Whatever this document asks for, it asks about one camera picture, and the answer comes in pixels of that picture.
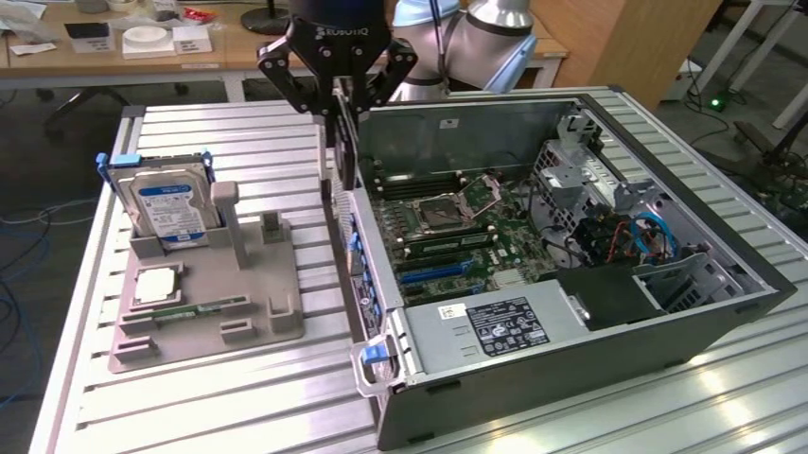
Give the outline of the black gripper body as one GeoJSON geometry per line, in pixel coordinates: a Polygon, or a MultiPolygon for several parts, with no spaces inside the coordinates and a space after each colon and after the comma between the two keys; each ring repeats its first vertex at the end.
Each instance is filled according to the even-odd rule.
{"type": "Polygon", "coordinates": [[[291,1],[287,45],[317,79],[364,74],[391,42],[382,1],[291,1]]]}

